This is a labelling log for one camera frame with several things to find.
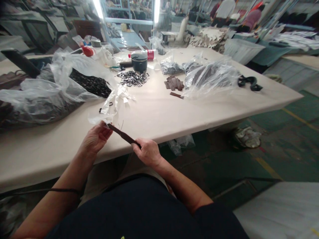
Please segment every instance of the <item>yellow floor line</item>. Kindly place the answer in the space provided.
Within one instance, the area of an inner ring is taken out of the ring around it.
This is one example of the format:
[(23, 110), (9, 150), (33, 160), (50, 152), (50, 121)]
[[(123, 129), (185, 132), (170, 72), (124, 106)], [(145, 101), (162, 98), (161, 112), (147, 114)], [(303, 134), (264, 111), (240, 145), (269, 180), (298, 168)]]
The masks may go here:
[(314, 234), (316, 234), (319, 237), (319, 232), (317, 232), (316, 229), (312, 228), (311, 230)]
[(281, 176), (279, 176), (278, 173), (276, 173), (276, 171), (268, 164), (266, 163), (265, 160), (263, 160), (262, 158), (255, 158), (255, 160), (273, 177), (273, 178), (276, 178), (276, 179), (282, 179)]
[(318, 128), (316, 128), (315, 126), (313, 126), (312, 124), (309, 124), (307, 121), (305, 121), (304, 119), (300, 118), (299, 116), (295, 115), (293, 112), (287, 110), (286, 108), (282, 108), (283, 111), (285, 111), (287, 114), (290, 114), (292, 117), (294, 117), (295, 119), (299, 120), (300, 122), (303, 122), (304, 124), (306, 124), (309, 128), (315, 130), (315, 131), (319, 131)]

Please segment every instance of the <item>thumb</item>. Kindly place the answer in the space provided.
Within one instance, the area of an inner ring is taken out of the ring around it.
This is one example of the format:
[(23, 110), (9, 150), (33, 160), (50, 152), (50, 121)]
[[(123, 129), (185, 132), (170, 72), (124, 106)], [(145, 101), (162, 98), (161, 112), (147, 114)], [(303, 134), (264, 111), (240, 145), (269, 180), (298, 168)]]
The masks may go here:
[(103, 129), (103, 127), (105, 126), (105, 122), (104, 121), (100, 121), (99, 124), (97, 124), (96, 126), (94, 126), (93, 132), (95, 133), (99, 133), (101, 131), (101, 129)]
[(139, 157), (140, 154), (142, 153), (140, 147), (135, 143), (132, 143), (131, 145), (132, 145), (134, 153), (136, 153), (136, 155)]

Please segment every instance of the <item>pink shirt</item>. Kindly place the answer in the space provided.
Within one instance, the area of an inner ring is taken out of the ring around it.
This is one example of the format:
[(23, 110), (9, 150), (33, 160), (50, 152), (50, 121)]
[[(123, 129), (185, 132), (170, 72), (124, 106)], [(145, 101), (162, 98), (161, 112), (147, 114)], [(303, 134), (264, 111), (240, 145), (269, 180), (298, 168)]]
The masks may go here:
[(248, 13), (247, 17), (243, 21), (243, 25), (248, 26), (251, 30), (254, 24), (259, 21), (261, 16), (262, 16), (262, 12), (259, 9), (256, 9)]

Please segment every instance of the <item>work table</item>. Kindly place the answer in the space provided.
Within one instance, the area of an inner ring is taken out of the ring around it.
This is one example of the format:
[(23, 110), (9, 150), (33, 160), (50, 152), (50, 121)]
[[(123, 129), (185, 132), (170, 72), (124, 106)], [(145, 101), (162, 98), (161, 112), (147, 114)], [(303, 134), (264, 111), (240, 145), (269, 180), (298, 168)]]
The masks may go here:
[[(174, 60), (184, 63), (200, 51), (209, 61), (223, 57), (207, 48), (183, 48), (174, 50)], [(302, 98), (292, 89), (237, 62), (232, 63), (244, 76), (255, 76), (264, 88), (253, 92), (248, 83), (231, 93), (219, 92), (204, 100), (182, 100), (171, 96), (171, 90), (166, 89), (163, 82), (168, 75), (148, 68), (150, 79), (142, 87), (128, 87), (129, 94), (135, 100), (119, 102), (113, 124), (122, 127), (122, 131), (133, 139), (143, 137), (162, 143), (255, 114), (278, 110)], [(0, 62), (1, 74), (14, 69), (18, 68), (12, 63)], [(185, 75), (180, 74), (178, 78), (184, 81)], [(93, 126), (88, 121), (88, 115), (97, 114), (103, 103), (103, 100), (85, 103), (56, 123), (0, 135), (0, 192), (60, 176)], [(99, 152), (96, 163), (130, 152), (130, 144), (114, 133)]]

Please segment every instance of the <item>person's left hand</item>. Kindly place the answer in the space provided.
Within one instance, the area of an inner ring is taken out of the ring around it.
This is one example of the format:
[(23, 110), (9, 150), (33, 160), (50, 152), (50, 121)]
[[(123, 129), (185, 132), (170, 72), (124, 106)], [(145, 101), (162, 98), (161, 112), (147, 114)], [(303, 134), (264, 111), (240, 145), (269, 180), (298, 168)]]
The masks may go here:
[(80, 154), (96, 157), (113, 133), (113, 130), (104, 128), (105, 125), (105, 122), (101, 121), (88, 131), (79, 148)]

